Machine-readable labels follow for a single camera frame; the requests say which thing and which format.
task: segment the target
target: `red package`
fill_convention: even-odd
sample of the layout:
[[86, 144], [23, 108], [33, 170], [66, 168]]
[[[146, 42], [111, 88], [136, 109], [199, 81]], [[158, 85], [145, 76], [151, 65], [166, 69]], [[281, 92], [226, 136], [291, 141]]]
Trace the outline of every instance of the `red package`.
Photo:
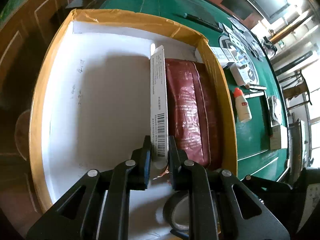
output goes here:
[[165, 59], [168, 130], [188, 158], [215, 170], [221, 167], [222, 149], [217, 96], [204, 64]]

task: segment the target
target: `silver screw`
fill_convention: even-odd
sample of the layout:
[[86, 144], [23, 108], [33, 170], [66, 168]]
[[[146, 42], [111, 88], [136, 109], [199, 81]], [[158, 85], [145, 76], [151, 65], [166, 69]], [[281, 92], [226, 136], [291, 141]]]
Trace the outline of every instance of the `silver screw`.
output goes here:
[[223, 170], [221, 173], [225, 177], [230, 177], [231, 176], [231, 171], [228, 171], [228, 170]]
[[135, 164], [136, 164], [136, 162], [134, 160], [127, 160], [125, 162], [125, 165], [127, 165], [127, 166], [134, 166]]
[[89, 177], [95, 177], [98, 175], [98, 171], [97, 170], [89, 170], [87, 174]]
[[192, 166], [193, 164], [195, 164], [192, 160], [185, 160], [184, 161], [184, 165], [186, 166]]

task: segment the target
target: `black marker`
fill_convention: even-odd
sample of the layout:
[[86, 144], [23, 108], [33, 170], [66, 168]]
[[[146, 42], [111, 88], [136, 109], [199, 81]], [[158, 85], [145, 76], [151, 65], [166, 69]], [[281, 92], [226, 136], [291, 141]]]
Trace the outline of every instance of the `black marker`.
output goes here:
[[203, 20], [203, 19], [201, 19], [201, 18], [199, 18], [197, 16], [194, 16], [194, 15], [191, 15], [191, 14], [188, 14], [188, 13], [184, 13], [183, 17], [185, 19], [187, 19], [187, 20], [193, 21], [195, 23], [198, 23], [200, 25], [203, 25], [203, 26], [206, 26], [206, 27], [208, 27], [210, 29], [213, 29], [216, 32], [223, 33], [223, 29], [221, 29], [221, 28], [213, 25], [212, 23], [209, 23], [209, 22], [207, 22], [207, 21], [205, 21], [205, 20]]

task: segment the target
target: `green table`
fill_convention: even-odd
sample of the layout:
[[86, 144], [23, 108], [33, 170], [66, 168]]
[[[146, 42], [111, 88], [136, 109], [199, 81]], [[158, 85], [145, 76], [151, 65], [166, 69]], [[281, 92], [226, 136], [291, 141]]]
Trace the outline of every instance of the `green table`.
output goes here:
[[[122, 9], [134, 12], [152, 14], [165, 17], [201, 32], [209, 40], [209, 45], [219, 47], [220, 33], [204, 27], [200, 24], [184, 19], [184, 13], [199, 16], [199, 13], [214, 17], [217, 22], [232, 27], [227, 19], [228, 14], [205, 0], [104, 0], [101, 9]], [[282, 98], [277, 86], [271, 66], [266, 59], [260, 62], [251, 57], [257, 69], [260, 85], [267, 87], [267, 95], [275, 95]], [[231, 91], [234, 91], [236, 82], [229, 70], [225, 70], [225, 76]], [[269, 136], [267, 130], [267, 118], [264, 116], [260, 98], [250, 98], [249, 105], [252, 120], [240, 123], [236, 118], [236, 137], [238, 148], [238, 177], [242, 179], [247, 174], [255, 173], [255, 176], [276, 180], [285, 170], [287, 149], [270, 151]], [[283, 125], [287, 126], [286, 112], [283, 107]]]

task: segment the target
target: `white bottle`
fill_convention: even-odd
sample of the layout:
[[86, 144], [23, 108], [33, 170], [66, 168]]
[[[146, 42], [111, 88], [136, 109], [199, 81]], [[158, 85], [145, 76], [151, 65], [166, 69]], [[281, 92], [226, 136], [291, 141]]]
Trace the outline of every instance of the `white bottle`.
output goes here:
[[243, 92], [240, 88], [236, 88], [233, 93], [236, 100], [236, 109], [240, 122], [248, 122], [252, 119], [248, 101], [244, 98]]

